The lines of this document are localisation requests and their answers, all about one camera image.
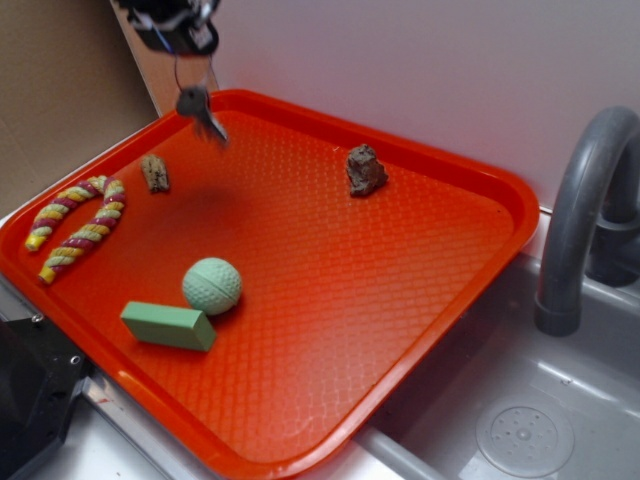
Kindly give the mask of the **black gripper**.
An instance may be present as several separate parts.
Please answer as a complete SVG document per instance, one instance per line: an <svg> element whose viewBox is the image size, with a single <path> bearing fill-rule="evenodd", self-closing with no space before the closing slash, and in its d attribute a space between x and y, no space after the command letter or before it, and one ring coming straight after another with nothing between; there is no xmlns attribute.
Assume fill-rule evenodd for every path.
<svg viewBox="0 0 640 480"><path fill-rule="evenodd" d="M152 51L173 56L208 56L219 45L213 15L220 2L119 0L129 25Z"/></svg>

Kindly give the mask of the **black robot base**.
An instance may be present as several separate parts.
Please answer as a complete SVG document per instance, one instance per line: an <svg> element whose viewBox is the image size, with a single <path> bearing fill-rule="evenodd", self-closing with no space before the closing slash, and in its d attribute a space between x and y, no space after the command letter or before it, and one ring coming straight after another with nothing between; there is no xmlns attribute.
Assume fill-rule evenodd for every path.
<svg viewBox="0 0 640 480"><path fill-rule="evenodd" d="M25 479L64 445L86 356L51 320L1 323L1 477Z"/></svg>

